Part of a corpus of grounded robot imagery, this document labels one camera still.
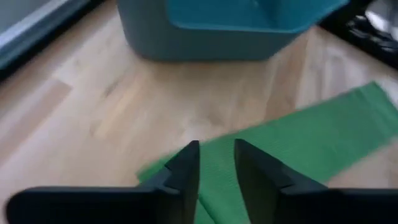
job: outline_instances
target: light wood floor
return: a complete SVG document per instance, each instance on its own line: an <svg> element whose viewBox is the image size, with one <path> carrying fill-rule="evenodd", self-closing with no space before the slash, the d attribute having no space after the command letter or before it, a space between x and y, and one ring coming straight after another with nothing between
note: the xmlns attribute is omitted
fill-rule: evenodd
<svg viewBox="0 0 398 224"><path fill-rule="evenodd" d="M398 105L396 71L316 27L268 61L144 60L108 1L0 88L0 203L36 185L136 185L138 168L192 139L279 118L371 80ZM379 167L388 156L374 158ZM353 184L344 175L331 185Z"/></svg>

